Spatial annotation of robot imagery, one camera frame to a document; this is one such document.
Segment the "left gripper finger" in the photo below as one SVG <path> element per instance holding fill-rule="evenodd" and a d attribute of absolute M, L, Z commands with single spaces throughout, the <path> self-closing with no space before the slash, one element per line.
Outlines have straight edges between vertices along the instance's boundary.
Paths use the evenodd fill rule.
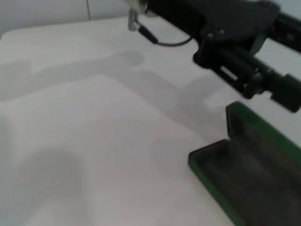
<path fill-rule="evenodd" d="M 268 91 L 270 99 L 290 112 L 301 108 L 301 82 L 279 74 L 241 48 L 218 50 L 212 70 L 246 99 Z"/>
<path fill-rule="evenodd" d="M 280 13 L 270 27 L 270 38 L 292 50 L 301 52 L 301 21 Z"/>

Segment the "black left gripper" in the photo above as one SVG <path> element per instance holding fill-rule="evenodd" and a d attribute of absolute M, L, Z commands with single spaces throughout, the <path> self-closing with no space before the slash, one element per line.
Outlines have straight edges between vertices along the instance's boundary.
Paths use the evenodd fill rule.
<path fill-rule="evenodd" d="M 257 53 L 281 8 L 268 0 L 150 0 L 148 10 L 195 39 L 193 61 L 209 69 L 221 48 Z"/>

